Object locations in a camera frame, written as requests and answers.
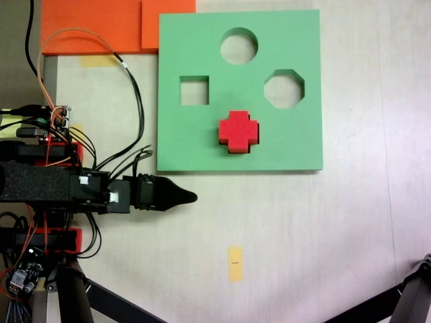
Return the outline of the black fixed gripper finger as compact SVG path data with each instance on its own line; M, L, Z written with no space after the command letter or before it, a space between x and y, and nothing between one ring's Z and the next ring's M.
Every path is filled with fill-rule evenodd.
M179 187L166 177L157 177L156 191L159 199L197 199L194 192Z

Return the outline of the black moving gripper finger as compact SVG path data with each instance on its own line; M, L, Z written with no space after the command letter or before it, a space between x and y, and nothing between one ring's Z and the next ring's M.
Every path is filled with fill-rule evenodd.
M187 196L168 196L166 198L160 199L156 203L157 211L167 211L178 205L185 205L194 203L197 201L197 195L187 195Z

